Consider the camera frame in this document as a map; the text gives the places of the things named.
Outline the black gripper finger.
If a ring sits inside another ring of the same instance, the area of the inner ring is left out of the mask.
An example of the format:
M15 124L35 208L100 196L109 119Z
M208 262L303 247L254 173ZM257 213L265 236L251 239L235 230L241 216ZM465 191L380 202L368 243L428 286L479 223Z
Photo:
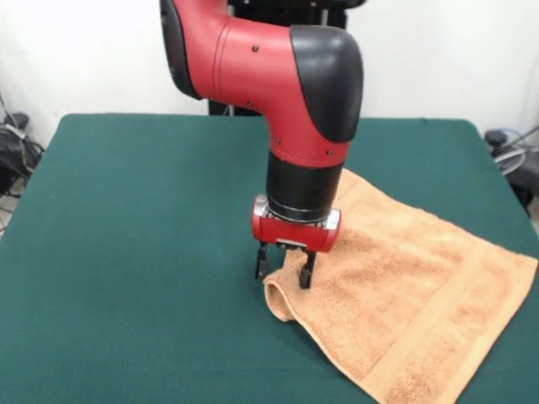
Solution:
M302 269L299 274L299 286L302 290L308 290L311 287L312 275L317 258L316 252L308 252L307 260L302 265Z
M269 272L270 263L267 255L267 250L268 244L266 242L260 242L255 265L254 277L256 279L263 280Z

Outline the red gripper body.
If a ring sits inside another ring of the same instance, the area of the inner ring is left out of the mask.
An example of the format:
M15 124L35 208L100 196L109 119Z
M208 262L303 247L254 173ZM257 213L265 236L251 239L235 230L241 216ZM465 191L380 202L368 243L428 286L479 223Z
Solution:
M332 208L322 221L300 223L281 219L271 212L268 199L259 194L253 202L251 230L259 242L328 253L335 244L342 223L341 210Z

